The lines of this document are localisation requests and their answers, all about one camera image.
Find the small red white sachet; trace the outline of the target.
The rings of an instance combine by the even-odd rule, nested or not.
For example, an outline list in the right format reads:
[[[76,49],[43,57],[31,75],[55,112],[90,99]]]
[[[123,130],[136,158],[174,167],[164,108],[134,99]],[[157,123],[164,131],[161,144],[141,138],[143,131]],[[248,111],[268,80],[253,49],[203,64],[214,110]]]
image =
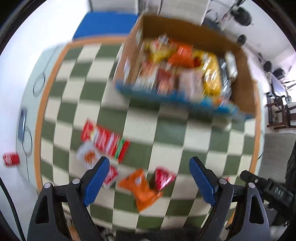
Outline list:
[[[118,172],[117,168],[114,166],[110,166],[109,172],[103,182],[103,187],[110,188],[116,182],[116,178],[118,177],[118,174],[119,174],[119,172]]]

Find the white orange sauce packet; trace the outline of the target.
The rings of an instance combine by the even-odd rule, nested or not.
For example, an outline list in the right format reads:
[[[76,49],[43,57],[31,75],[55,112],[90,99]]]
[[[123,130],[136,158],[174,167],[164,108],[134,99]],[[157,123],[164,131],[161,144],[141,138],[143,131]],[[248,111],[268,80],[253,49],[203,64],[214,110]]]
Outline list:
[[[91,141],[84,142],[78,148],[76,156],[77,160],[82,162],[87,169],[92,169],[101,157]]]

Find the red snack packet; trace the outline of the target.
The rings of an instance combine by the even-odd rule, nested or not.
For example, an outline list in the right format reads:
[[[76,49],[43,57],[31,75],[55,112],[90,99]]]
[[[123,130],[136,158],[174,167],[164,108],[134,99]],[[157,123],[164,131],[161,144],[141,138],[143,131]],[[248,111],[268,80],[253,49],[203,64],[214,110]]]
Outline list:
[[[118,133],[98,126],[90,120],[86,120],[83,126],[81,141],[92,142],[98,151],[117,159],[119,163],[123,161],[130,146],[130,141],[124,139]]]

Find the small red packet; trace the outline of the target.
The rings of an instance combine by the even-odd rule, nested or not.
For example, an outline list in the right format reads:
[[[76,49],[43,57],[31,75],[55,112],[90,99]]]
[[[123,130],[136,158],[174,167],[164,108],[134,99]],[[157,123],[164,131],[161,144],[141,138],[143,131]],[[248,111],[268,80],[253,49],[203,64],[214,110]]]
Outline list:
[[[176,179],[176,174],[166,168],[158,167],[155,169],[152,179],[149,181],[149,186],[156,192],[162,191],[166,186],[171,184]]]

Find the orange snack packet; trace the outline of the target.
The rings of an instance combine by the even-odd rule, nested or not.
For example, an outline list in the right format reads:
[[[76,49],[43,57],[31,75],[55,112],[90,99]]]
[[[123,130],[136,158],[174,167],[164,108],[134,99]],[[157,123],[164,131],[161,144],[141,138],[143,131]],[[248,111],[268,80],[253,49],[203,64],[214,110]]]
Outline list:
[[[137,169],[122,179],[118,186],[133,193],[139,212],[153,205],[163,195],[163,192],[157,192],[149,187],[143,169]]]

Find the pink yellow snack bag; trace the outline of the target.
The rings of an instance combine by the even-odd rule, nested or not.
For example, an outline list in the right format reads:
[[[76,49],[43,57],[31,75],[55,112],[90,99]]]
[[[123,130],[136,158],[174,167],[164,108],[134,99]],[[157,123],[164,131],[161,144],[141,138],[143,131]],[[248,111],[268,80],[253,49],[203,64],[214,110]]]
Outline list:
[[[185,99],[199,101],[203,98],[203,71],[183,70],[179,78],[179,91],[184,94]]]

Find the red soda can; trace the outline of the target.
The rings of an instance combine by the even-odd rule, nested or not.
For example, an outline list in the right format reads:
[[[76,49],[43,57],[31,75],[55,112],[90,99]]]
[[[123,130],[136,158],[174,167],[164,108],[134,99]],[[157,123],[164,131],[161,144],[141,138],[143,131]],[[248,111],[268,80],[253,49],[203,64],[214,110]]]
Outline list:
[[[20,164],[20,158],[17,153],[4,153],[3,161],[6,166],[17,166]]]

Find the dark wooden chair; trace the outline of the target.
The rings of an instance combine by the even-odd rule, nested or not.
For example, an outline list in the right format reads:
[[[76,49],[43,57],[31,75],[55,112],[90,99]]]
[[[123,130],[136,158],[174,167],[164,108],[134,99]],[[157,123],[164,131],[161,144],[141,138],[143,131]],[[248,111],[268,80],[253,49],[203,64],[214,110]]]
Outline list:
[[[277,96],[271,92],[266,94],[267,99],[267,128],[282,130],[295,128],[295,102],[286,103],[288,96]]]

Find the green checkered table mat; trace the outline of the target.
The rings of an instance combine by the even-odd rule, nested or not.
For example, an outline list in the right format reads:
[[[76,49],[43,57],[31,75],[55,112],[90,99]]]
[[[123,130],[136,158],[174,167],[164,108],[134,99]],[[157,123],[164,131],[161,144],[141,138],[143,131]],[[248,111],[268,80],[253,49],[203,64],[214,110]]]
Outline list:
[[[84,123],[92,120],[130,142],[122,162],[110,160],[120,178],[137,169],[151,178],[157,167],[177,174],[163,196],[142,212],[129,191],[117,185],[102,188],[89,208],[95,223],[137,232],[202,226],[211,206],[202,200],[190,175],[189,159],[198,156],[218,177],[240,184],[241,171],[255,170],[261,117],[242,123],[221,121],[124,98],[111,81],[121,43],[121,38],[72,42],[54,59],[36,123],[37,187],[68,184],[83,176],[86,168],[76,152]]]

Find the blue smartphone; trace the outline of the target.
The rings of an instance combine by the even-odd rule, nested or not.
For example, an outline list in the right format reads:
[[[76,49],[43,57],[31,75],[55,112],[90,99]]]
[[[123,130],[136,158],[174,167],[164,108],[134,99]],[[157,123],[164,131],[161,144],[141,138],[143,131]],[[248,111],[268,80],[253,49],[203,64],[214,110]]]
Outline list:
[[[24,140],[26,117],[27,117],[27,109],[22,108],[20,111],[20,117],[18,120],[18,140],[20,142],[22,142]]]

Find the black striped snack bag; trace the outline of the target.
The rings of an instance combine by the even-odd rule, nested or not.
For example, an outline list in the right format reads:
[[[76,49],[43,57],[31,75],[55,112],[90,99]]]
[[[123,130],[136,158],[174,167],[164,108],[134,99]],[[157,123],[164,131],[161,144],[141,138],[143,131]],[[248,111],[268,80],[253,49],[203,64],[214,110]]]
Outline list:
[[[221,83],[222,83],[221,96],[225,99],[230,99],[232,94],[232,89],[231,89],[231,80],[229,79],[228,72],[227,72],[227,63],[224,58],[219,57],[218,64],[220,67],[220,75],[221,75]]]

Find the yellow snack bag in box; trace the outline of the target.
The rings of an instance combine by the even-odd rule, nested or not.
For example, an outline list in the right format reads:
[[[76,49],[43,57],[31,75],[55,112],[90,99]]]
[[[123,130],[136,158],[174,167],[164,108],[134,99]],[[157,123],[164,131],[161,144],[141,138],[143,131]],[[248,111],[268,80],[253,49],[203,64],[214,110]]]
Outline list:
[[[218,58],[212,53],[204,53],[202,56],[203,87],[208,96],[220,96],[222,92],[222,80]]]

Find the cardboard snack box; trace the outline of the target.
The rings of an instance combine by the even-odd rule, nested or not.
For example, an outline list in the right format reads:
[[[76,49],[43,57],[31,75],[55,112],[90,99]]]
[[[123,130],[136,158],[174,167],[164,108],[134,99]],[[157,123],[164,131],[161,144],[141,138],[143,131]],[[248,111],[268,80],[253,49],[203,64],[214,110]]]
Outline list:
[[[221,33],[182,20],[140,16],[126,39],[113,84],[142,102],[236,120],[255,117],[245,52]]]

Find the orange snack bag in box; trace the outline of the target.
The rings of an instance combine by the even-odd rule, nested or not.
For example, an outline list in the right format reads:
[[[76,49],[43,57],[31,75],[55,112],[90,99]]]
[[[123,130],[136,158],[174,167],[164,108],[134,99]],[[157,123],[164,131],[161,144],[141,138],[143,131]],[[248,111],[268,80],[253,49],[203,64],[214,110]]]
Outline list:
[[[176,67],[194,68],[192,51],[193,47],[190,45],[179,45],[177,51],[168,59],[168,63]]]

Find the blue seat cushion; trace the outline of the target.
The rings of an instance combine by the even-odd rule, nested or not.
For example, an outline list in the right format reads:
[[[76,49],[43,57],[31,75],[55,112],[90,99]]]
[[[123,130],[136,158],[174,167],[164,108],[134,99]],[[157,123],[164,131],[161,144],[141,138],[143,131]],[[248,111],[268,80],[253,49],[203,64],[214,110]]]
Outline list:
[[[74,33],[73,39],[107,35],[128,35],[137,21],[138,15],[114,11],[87,13]]]

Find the white padded chair centre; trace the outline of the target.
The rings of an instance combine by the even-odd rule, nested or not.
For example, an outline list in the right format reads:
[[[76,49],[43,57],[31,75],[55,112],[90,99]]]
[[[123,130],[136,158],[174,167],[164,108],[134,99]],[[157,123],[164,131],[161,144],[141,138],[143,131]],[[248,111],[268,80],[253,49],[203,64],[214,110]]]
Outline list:
[[[210,0],[160,1],[158,15],[201,25],[209,9],[210,2]]]

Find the white padded chair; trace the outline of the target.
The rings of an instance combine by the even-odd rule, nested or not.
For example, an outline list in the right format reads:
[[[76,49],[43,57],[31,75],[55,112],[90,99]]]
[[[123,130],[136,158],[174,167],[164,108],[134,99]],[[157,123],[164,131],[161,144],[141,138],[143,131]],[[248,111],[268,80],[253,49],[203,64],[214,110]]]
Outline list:
[[[160,1],[158,15],[201,25],[209,9],[210,2],[210,0]]]
[[[94,11],[122,11],[138,13],[138,1],[135,0],[90,0],[89,4]]]

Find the white padded chair left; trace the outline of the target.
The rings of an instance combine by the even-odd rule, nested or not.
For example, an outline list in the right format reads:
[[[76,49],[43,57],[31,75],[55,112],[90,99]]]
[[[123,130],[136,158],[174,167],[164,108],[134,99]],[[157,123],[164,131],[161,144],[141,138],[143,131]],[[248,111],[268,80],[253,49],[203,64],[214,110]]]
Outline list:
[[[122,11],[138,13],[138,1],[135,0],[90,0],[89,4],[94,11]]]

